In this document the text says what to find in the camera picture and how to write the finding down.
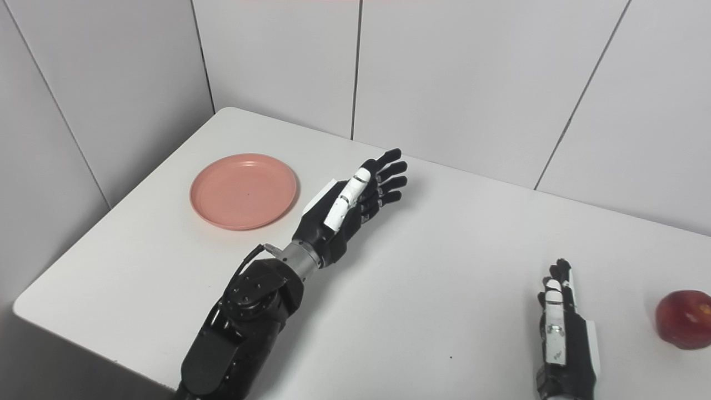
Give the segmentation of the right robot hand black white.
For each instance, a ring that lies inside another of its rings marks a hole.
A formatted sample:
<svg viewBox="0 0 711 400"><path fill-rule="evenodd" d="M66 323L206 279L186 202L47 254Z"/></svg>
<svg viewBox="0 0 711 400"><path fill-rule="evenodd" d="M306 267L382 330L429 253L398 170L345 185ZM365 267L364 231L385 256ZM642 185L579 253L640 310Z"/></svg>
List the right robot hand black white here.
<svg viewBox="0 0 711 400"><path fill-rule="evenodd" d="M537 299L543 364L536 374L540 399L594 399L600 359L596 327L578 312L572 266L549 266Z"/></svg>

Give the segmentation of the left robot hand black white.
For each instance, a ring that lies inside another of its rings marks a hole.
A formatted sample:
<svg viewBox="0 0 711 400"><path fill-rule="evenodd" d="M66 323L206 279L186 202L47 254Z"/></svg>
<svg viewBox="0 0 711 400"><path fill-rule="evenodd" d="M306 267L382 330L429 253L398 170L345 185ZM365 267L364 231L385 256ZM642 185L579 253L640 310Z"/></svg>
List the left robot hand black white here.
<svg viewBox="0 0 711 400"><path fill-rule="evenodd" d="M388 150L366 160L350 179L328 184L305 210L292 240L308 245L322 268L339 261L362 225L401 200L407 185L407 162L401 157L399 148Z"/></svg>

